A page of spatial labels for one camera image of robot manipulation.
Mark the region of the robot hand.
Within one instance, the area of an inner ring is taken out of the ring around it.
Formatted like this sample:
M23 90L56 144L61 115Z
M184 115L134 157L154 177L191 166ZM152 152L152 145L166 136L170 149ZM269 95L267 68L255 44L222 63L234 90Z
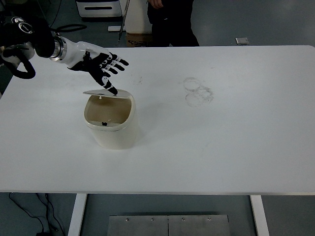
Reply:
M95 44L83 41L75 43L65 38L63 41L67 46L63 63L68 69L87 72L101 87L113 95L118 94L118 90L110 82L110 77L124 71L129 65L127 61Z

